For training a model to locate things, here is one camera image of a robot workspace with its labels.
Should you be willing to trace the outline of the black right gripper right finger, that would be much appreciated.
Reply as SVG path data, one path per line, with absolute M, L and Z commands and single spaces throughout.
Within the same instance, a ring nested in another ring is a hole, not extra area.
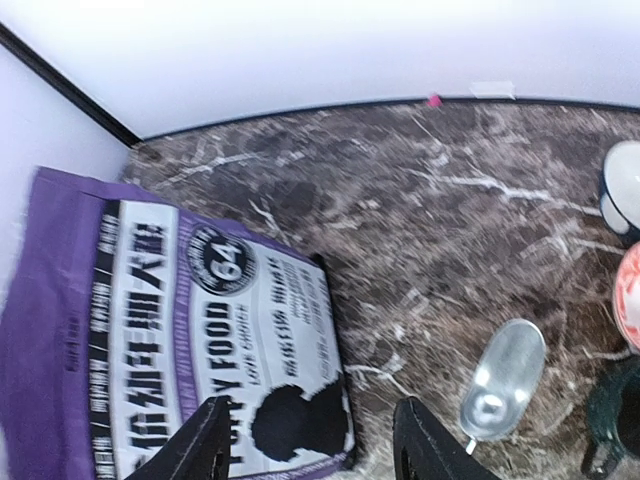
M 499 480 L 414 396 L 395 407 L 393 456 L 396 479 Z

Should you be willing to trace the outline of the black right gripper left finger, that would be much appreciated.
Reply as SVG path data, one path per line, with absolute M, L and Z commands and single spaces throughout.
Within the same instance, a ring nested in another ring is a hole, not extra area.
M 127 480 L 226 480 L 230 449 L 230 397 L 209 397 Z

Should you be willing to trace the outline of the purple white pet food bag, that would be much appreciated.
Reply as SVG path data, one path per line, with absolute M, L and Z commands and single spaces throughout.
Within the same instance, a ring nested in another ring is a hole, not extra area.
M 211 397 L 234 479 L 321 479 L 355 433 L 318 259 L 131 184 L 42 167 L 1 315 L 13 479 L 123 479 Z

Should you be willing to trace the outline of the silver metal scoop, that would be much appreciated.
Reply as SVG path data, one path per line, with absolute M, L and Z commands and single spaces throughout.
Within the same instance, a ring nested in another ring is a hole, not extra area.
M 545 355 L 544 337 L 529 320 L 512 319 L 495 332 L 460 406 L 467 454 L 478 443 L 504 439 L 515 430 L 535 394 Z

